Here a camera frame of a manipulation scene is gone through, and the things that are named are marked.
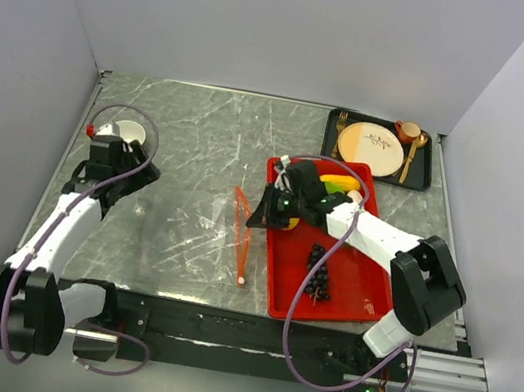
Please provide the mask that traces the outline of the clear zip bag orange zipper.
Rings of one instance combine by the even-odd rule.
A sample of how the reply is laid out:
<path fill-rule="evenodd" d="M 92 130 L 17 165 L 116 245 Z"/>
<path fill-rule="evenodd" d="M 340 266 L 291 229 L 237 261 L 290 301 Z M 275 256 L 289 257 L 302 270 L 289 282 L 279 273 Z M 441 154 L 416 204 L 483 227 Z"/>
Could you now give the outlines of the clear zip bag orange zipper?
<path fill-rule="evenodd" d="M 236 277 L 235 193 L 167 189 L 148 202 L 140 264 L 160 280 L 231 284 Z"/>

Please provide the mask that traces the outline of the black grape bunch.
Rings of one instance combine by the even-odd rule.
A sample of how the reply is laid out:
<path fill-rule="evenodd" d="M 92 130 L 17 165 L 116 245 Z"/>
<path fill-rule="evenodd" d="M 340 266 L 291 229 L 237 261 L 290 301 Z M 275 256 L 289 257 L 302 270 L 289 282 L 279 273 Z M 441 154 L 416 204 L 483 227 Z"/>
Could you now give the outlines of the black grape bunch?
<path fill-rule="evenodd" d="M 318 261 L 326 254 L 326 248 L 318 243 L 312 246 L 307 260 L 307 269 L 311 270 Z M 313 276 L 308 280 L 303 291 L 309 296 L 313 305 L 322 301 L 330 300 L 329 276 L 327 264 L 321 264 Z"/>

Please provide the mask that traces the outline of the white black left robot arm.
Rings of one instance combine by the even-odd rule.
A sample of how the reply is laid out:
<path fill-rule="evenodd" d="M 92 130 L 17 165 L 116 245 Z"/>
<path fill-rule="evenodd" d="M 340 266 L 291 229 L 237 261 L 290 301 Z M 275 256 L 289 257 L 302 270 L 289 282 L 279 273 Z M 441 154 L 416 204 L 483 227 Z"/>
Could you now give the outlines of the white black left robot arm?
<path fill-rule="evenodd" d="M 50 355 L 63 331 L 79 322 L 100 332 L 118 319 L 111 282 L 82 278 L 61 290 L 58 280 L 119 199 L 154 183 L 160 171 L 137 140 L 98 133 L 90 140 L 87 159 L 62 187 L 53 213 L 0 265 L 0 351 L 10 363 Z"/>

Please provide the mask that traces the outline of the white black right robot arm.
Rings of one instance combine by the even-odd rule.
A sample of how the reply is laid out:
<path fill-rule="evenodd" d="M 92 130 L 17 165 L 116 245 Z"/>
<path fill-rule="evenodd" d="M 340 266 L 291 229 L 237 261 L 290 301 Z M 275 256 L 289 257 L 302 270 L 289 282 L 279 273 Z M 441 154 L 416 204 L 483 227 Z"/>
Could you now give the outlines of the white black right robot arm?
<path fill-rule="evenodd" d="M 281 230 L 300 219 L 333 238 L 333 250 L 347 244 L 389 275 L 392 308 L 363 334 L 364 344 L 352 356 L 356 369 L 372 376 L 399 347 L 461 309 L 467 295 L 445 240 L 411 235 L 368 212 L 370 186 L 339 161 L 335 165 L 356 181 L 353 191 L 358 196 L 329 190 L 318 170 L 325 161 L 325 156 L 279 157 L 277 177 L 266 186 L 246 225 Z"/>

